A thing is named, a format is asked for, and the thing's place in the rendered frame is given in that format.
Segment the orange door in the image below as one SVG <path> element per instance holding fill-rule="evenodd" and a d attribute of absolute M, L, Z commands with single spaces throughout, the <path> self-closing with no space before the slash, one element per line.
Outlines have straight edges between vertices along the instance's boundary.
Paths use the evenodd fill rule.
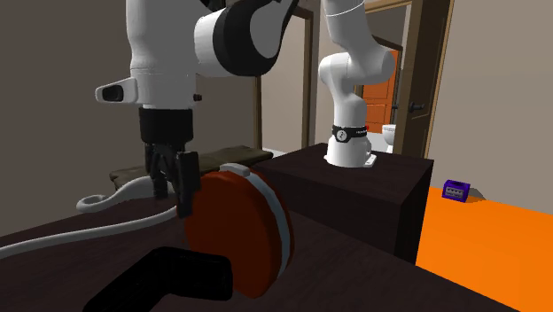
<path fill-rule="evenodd" d="M 394 58 L 394 70 L 390 78 L 379 84 L 363 85 L 362 98 L 367 105 L 365 126 L 370 133 L 381 133 L 382 127 L 391 121 L 399 52 L 391 50 Z"/>

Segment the white toilet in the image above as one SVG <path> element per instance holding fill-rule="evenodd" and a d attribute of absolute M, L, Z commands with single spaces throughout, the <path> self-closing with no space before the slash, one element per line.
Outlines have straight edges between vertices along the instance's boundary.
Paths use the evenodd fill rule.
<path fill-rule="evenodd" d="M 386 152 L 393 152 L 393 142 L 395 135 L 396 126 L 394 124 L 386 124 L 382 126 L 382 135 L 387 144 Z"/>

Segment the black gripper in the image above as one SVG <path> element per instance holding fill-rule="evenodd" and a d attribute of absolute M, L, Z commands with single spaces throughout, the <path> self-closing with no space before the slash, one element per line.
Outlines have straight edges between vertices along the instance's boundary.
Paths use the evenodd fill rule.
<path fill-rule="evenodd" d="M 153 182 L 154 197 L 166 199 L 169 185 L 174 184 L 177 216 L 184 219 L 192 214 L 194 194 L 201 188 L 199 155 L 184 151 L 175 155 L 172 147 L 184 148 L 193 139 L 193 111 L 140 107 L 138 112 L 145 169 Z"/>

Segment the white curved hook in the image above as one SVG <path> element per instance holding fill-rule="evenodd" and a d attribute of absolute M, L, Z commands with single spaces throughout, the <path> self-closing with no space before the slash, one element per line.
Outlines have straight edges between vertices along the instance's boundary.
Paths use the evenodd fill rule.
<path fill-rule="evenodd" d="M 81 213 L 96 213 L 132 199 L 154 197 L 154 186 L 149 176 L 141 176 L 122 185 L 110 196 L 96 194 L 80 199 L 76 209 Z"/>

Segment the dark robot stand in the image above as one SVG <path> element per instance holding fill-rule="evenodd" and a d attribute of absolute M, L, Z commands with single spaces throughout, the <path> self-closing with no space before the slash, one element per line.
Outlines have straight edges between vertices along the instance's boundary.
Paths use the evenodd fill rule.
<path fill-rule="evenodd" d="M 253 166 L 295 213 L 414 264 L 433 161 L 377 152 L 371 168 L 340 168 L 317 144 Z"/>

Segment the brown open door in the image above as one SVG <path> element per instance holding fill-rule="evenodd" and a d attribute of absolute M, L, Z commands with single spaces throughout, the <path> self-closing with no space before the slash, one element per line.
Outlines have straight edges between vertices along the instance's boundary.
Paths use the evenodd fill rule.
<path fill-rule="evenodd" d="M 412 0 L 393 152 L 426 158 L 455 0 Z"/>

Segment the orange rug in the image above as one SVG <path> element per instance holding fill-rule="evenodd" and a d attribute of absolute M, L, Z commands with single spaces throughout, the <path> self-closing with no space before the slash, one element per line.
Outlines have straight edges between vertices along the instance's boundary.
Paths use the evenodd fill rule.
<path fill-rule="evenodd" d="M 417 266 L 521 312 L 553 312 L 553 215 L 431 188 Z"/>

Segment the purple box console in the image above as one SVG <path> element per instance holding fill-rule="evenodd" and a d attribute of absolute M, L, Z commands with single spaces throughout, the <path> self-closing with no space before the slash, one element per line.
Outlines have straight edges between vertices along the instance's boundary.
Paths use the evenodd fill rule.
<path fill-rule="evenodd" d="M 441 196 L 445 199 L 465 202 L 469 196 L 470 188 L 471 185 L 469 183 L 447 180 L 443 184 Z"/>

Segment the red round white-banded appliance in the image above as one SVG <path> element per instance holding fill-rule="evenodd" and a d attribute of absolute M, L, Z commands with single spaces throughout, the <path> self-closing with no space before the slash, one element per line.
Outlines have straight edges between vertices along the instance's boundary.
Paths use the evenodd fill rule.
<path fill-rule="evenodd" d="M 230 260 L 233 289 L 251 299 L 264 295 L 292 261 L 286 204 L 261 173 L 245 165 L 225 163 L 202 176 L 183 225 L 191 250 Z"/>

